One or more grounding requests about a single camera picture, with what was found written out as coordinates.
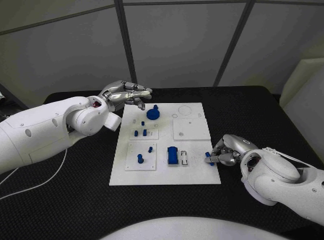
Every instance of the black table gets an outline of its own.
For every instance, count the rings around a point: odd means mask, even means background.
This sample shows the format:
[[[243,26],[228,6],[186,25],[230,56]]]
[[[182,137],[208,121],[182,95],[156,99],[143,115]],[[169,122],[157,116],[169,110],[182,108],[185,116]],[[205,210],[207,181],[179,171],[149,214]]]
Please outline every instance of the black table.
[[[99,91],[59,92],[44,103]],[[277,102],[260,86],[165,88],[147,103],[202,103],[211,142],[224,134],[272,147],[315,167],[324,165]],[[324,230],[282,204],[260,204],[240,182],[238,166],[217,166],[221,185],[108,186],[118,130],[105,127],[69,149],[63,167],[42,187],[0,201],[0,239],[98,239],[140,221],[194,216],[230,220],[293,239]],[[0,197],[42,183],[63,152],[20,168],[0,186]]]

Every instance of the white cable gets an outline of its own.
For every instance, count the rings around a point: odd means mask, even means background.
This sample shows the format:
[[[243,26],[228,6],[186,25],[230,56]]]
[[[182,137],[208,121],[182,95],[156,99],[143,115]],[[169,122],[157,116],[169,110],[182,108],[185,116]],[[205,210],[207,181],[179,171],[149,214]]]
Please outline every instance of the white cable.
[[[18,194],[18,193],[23,193],[24,191],[29,191],[29,190],[31,190],[31,189],[40,187],[43,184],[46,184],[46,183],[50,181],[50,179],[55,177],[55,175],[58,174],[58,172],[59,172],[59,170],[60,170],[60,168],[62,168],[62,164],[63,164],[63,160],[65,160],[65,156],[66,156],[66,151],[68,151],[68,149],[65,149],[65,154],[63,154],[63,158],[62,158],[62,163],[60,163],[60,166],[59,166],[59,168],[58,168],[55,174],[52,175],[52,177],[50,177],[50,178],[49,178],[42,184],[39,184],[39,185],[36,185],[36,186],[33,186],[33,187],[30,187],[30,188],[21,190],[21,191],[17,191],[17,192],[14,192],[14,193],[11,193],[11,194],[3,196],[3,197],[0,198],[0,200],[4,199],[4,198],[7,198],[8,196],[13,196],[13,195],[16,195],[16,194]]]
[[[8,179],[8,177],[10,177],[11,174],[16,172],[17,169],[18,169],[18,167],[11,171],[11,173],[10,173],[8,176],[4,178],[4,180],[0,182],[0,184]]]
[[[305,164],[305,165],[306,165],[308,167],[311,167],[311,168],[317,168],[317,167],[314,167],[312,165],[309,165],[309,164],[306,164],[305,162],[302,162],[301,160],[298,160],[296,158],[293,158],[292,156],[288,156],[286,154],[283,154],[282,152],[276,151],[275,149],[272,149],[272,148],[269,148],[269,147],[263,148],[263,150],[267,151],[267,152],[273,152],[273,153],[280,154],[283,157],[286,157],[288,159],[291,159],[292,161],[295,161],[295,162],[298,162],[298,163],[301,163],[301,164]]]

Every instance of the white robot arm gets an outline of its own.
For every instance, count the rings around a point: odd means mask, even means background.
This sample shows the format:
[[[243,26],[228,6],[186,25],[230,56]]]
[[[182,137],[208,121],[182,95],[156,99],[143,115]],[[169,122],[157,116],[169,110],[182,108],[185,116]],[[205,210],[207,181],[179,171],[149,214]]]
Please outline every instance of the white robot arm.
[[[295,168],[280,155],[298,161],[225,134],[205,162],[227,166],[240,162],[241,182],[251,197],[267,206],[282,203],[301,217],[324,226],[324,171],[308,164],[309,167]]]
[[[56,155],[102,126],[115,131],[121,118],[111,112],[124,103],[144,110],[139,97],[150,98],[150,93],[149,88],[117,81],[98,96],[76,96],[10,116],[0,123],[0,174]]]

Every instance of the blue object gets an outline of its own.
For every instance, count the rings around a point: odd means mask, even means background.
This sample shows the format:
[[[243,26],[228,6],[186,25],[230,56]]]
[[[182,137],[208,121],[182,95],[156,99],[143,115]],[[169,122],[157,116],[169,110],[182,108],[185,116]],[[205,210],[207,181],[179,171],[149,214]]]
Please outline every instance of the blue object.
[[[146,117],[150,120],[156,120],[159,118],[159,110],[157,110],[157,105],[153,106],[153,109],[150,109],[146,113]]]
[[[178,164],[178,148],[168,147],[168,164]]]
[[[137,154],[137,162],[139,162],[140,164],[143,163],[141,154]]]
[[[208,152],[205,152],[205,156],[207,156],[207,158],[211,156]],[[211,162],[209,165],[212,166],[214,163]]]

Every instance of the black tabletop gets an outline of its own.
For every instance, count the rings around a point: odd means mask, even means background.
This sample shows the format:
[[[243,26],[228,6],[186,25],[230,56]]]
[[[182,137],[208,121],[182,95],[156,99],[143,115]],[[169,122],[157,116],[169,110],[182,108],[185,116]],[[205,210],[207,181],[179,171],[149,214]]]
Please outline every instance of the black tabletop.
[[[44,103],[99,91],[59,92]],[[153,89],[147,103],[202,103],[211,142],[224,134],[272,147],[315,167],[324,165],[276,100],[260,86]],[[68,149],[55,178],[0,201],[0,239],[98,239],[140,221],[194,216],[254,226],[298,239],[315,228],[280,203],[260,204],[240,182],[238,165],[217,166],[221,185],[108,186],[118,131],[105,127]],[[58,169],[63,152],[21,167],[0,186],[0,197],[40,184]]]

